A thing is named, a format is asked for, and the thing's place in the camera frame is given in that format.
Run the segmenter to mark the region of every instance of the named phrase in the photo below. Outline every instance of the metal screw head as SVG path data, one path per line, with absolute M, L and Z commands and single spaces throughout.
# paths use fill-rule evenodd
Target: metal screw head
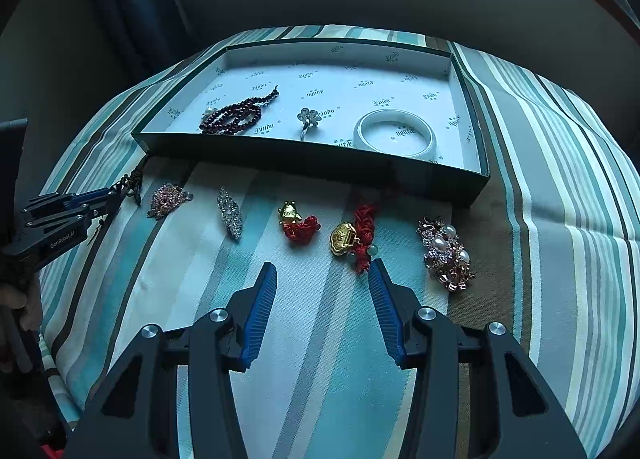
M 498 336 L 507 332 L 504 325 L 502 325 L 500 322 L 491 322 L 491 324 L 489 324 L 489 331 L 491 331 L 493 334 L 497 334 Z
M 140 331 L 142 334 L 142 338 L 153 338 L 158 334 L 158 326 L 157 325 L 145 325 Z
M 423 320 L 433 320 L 436 318 L 436 312 L 430 307 L 421 307 L 418 309 L 418 316 Z
M 226 309 L 214 309 L 209 313 L 209 318 L 212 322 L 224 322 L 228 316 Z

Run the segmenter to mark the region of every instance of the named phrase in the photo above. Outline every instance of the finger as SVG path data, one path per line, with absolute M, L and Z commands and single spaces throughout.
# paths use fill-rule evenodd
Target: finger
M 37 274 L 31 280 L 27 292 L 25 313 L 20 317 L 20 326 L 25 331 L 35 331 L 42 324 L 42 303 L 40 301 L 40 279 Z
M 0 305 L 11 309 L 21 309 L 27 304 L 27 297 L 12 285 L 0 283 Z

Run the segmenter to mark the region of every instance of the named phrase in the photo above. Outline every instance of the human hand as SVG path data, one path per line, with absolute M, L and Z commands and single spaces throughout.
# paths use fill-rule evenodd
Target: human hand
M 42 324 L 42 303 L 40 301 L 40 277 L 36 273 L 29 283 L 26 295 L 14 286 L 0 283 L 0 305 L 9 309 L 22 309 L 20 328 L 35 331 Z M 14 368 L 14 355 L 0 324 L 0 371 L 10 373 Z

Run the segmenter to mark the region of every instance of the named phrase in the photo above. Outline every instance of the dark red prayer beads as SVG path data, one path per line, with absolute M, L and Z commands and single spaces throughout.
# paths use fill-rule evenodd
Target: dark red prayer beads
M 264 98 L 247 98 L 236 104 L 205 113 L 200 123 L 202 134 L 236 134 L 253 127 L 262 116 L 261 104 L 266 104 L 278 96 L 278 86 Z

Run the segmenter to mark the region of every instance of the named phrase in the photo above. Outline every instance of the rose gold brooch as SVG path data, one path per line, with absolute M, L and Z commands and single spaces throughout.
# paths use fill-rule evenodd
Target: rose gold brooch
M 424 217 L 418 222 L 416 231 L 422 244 L 429 248 L 424 255 L 424 264 L 431 276 L 438 277 L 449 291 L 464 291 L 469 280 L 476 276 L 469 269 L 470 257 L 460 243 L 456 229 L 445 224 L 441 217 L 433 221 Z
M 146 213 L 147 217 L 162 219 L 169 212 L 174 211 L 182 203 L 191 201 L 193 194 L 189 194 L 177 184 L 166 183 L 156 190 L 151 198 L 151 210 Z

